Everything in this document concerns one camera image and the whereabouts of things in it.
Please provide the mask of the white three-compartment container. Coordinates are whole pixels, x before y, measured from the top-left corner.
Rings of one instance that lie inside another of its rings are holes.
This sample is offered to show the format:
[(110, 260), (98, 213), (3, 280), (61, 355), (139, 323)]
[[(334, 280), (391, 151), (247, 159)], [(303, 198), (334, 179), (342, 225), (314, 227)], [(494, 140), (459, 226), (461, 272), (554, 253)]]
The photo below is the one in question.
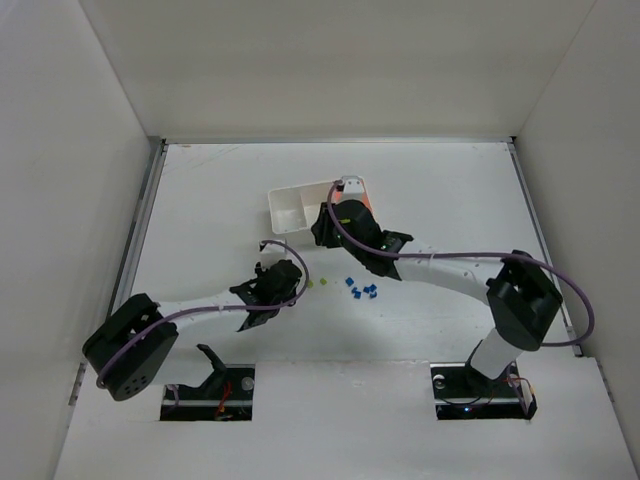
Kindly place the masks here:
[[(310, 230), (333, 184), (334, 181), (330, 180), (270, 190), (267, 198), (273, 233), (286, 235)], [(332, 202), (335, 202), (335, 193), (336, 190), (332, 194)], [(369, 198), (364, 205), (372, 211)]]

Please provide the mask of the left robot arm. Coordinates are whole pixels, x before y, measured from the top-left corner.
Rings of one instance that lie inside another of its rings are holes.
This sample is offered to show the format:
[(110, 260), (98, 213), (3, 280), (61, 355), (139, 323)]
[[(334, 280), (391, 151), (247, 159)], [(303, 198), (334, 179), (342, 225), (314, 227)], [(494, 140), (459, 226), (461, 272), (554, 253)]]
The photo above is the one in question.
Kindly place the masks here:
[(306, 268), (280, 260), (255, 277), (211, 297), (161, 303), (139, 293), (126, 300), (89, 336), (82, 353), (97, 374), (97, 386), (120, 402), (150, 386), (179, 336), (202, 332), (240, 333), (295, 304)]

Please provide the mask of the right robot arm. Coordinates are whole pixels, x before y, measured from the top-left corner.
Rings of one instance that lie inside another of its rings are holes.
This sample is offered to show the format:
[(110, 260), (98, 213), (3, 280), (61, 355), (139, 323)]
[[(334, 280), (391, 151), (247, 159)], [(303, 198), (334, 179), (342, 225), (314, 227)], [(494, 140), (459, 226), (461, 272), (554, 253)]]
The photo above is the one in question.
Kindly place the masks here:
[(311, 232), (318, 246), (345, 249), (374, 275), (434, 285), (487, 305), (494, 326), (466, 361), (477, 377), (496, 380), (522, 353), (539, 350), (563, 302), (523, 251), (496, 261), (439, 257), (409, 234), (381, 229), (358, 200), (323, 202)]

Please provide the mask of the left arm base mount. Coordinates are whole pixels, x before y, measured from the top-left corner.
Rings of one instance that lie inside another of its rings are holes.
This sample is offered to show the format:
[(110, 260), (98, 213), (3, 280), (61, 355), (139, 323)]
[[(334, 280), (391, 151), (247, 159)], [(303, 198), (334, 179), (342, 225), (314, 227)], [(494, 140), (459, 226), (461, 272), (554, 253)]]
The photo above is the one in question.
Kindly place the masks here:
[(164, 422), (244, 422), (253, 416), (255, 366), (226, 364), (205, 344), (198, 344), (210, 364), (197, 386), (165, 387), (159, 420)]

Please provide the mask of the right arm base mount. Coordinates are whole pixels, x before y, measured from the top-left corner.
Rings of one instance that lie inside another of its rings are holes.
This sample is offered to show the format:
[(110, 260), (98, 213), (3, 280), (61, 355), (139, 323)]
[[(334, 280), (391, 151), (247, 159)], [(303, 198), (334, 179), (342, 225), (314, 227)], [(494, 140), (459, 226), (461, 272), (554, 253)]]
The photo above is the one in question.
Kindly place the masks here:
[(462, 363), (430, 365), (438, 420), (532, 420), (537, 397), (512, 362), (495, 380)]

